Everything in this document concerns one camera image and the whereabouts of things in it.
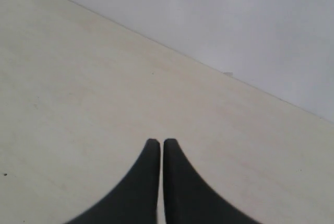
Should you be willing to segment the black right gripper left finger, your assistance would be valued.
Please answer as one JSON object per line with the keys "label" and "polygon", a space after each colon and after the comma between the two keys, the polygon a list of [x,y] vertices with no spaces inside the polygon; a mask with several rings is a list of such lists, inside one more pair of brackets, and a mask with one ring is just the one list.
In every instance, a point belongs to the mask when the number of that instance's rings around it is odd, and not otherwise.
{"label": "black right gripper left finger", "polygon": [[157,223],[159,178],[160,143],[148,139],[117,186],[69,223]]}

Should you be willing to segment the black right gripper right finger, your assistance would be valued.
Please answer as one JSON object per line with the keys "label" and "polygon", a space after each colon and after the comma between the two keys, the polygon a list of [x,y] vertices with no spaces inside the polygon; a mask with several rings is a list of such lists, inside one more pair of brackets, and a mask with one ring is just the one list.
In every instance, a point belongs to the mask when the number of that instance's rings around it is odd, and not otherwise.
{"label": "black right gripper right finger", "polygon": [[163,199],[166,223],[258,223],[213,190],[172,138],[163,145]]}

